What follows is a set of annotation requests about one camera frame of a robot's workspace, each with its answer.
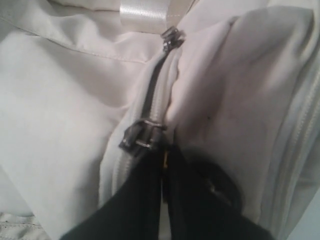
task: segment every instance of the zipper slider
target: zipper slider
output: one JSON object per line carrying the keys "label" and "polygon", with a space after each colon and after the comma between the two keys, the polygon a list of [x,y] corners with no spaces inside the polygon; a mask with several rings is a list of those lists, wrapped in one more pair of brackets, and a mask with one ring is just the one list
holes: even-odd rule
{"label": "zipper slider", "polygon": [[184,40],[180,39],[182,35],[182,32],[174,26],[161,34],[161,38],[163,39],[163,51],[168,54],[171,50],[179,48],[184,43]]}
{"label": "zipper slider", "polygon": [[158,122],[141,118],[125,130],[119,147],[135,158],[145,150],[156,151],[165,141],[163,131],[166,129]]}

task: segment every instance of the white bag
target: white bag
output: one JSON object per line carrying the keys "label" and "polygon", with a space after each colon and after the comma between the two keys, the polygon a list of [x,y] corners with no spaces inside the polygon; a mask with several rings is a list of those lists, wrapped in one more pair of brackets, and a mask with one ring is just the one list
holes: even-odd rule
{"label": "white bag", "polygon": [[[134,165],[118,145],[141,116],[163,40],[88,8],[0,0],[0,238],[58,240]],[[319,189],[319,14],[319,0],[199,0],[153,95],[168,137],[210,155],[240,186],[243,215],[278,240],[303,229]]]}

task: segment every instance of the white strap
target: white strap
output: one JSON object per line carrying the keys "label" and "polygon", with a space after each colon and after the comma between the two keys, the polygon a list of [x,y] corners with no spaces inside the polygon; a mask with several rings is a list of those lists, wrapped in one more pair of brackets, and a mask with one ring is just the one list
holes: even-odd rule
{"label": "white strap", "polygon": [[121,23],[135,32],[161,34],[177,26],[195,0],[121,0]]}

